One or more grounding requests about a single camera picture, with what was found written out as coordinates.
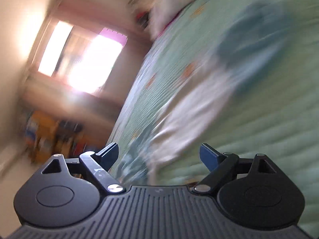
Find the light blue white garment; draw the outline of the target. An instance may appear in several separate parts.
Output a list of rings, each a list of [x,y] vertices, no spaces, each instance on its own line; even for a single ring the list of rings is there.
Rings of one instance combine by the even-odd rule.
[[[284,50],[292,26],[281,3],[255,2],[220,44],[196,58],[191,73],[129,143],[114,169],[123,184],[187,184],[204,175],[191,152],[234,94]]]

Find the orange wooden bookshelf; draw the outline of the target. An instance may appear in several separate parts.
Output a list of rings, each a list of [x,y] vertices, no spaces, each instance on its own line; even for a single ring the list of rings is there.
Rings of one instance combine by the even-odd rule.
[[[24,109],[20,130],[32,163],[43,164],[54,154],[76,158],[86,151],[104,147],[110,131],[95,123],[56,119],[42,111]]]

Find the green quilted bedspread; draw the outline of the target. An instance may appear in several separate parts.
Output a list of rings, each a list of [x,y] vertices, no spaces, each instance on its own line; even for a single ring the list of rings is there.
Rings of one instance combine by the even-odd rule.
[[[155,0],[154,43],[109,141],[124,185],[208,173],[200,146],[266,154],[299,187],[318,236],[318,0]]]

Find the pink window curtain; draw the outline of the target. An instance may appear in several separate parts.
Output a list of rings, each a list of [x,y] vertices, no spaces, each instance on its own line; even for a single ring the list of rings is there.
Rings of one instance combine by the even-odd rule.
[[[22,101],[109,136],[151,47],[129,1],[58,0],[32,48]]]

